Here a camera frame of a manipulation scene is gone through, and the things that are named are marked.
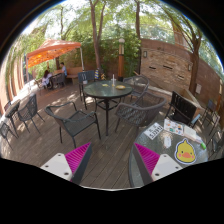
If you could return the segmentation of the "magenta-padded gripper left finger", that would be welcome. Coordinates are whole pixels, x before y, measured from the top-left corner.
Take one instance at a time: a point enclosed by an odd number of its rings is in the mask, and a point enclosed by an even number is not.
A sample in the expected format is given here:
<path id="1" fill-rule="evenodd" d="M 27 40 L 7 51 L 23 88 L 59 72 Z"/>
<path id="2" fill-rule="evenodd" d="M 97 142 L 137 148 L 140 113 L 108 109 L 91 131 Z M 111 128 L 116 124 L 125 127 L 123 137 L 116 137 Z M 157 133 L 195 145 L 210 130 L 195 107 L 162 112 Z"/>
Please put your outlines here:
<path id="1" fill-rule="evenodd" d="M 79 185 L 91 154 L 91 143 L 87 143 L 67 154 L 57 153 L 41 169 Z"/>

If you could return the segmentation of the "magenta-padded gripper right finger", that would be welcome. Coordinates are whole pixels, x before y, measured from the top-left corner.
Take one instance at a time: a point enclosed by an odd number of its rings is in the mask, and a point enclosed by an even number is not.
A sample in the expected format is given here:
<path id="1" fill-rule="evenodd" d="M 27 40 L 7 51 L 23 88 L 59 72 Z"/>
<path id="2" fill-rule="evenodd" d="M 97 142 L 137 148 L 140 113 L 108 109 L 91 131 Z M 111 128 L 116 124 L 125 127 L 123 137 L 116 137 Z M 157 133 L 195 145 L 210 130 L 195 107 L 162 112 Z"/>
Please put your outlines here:
<path id="1" fill-rule="evenodd" d="M 133 154 L 145 185 L 182 169 L 168 154 L 159 155 L 138 143 L 134 144 Z"/>

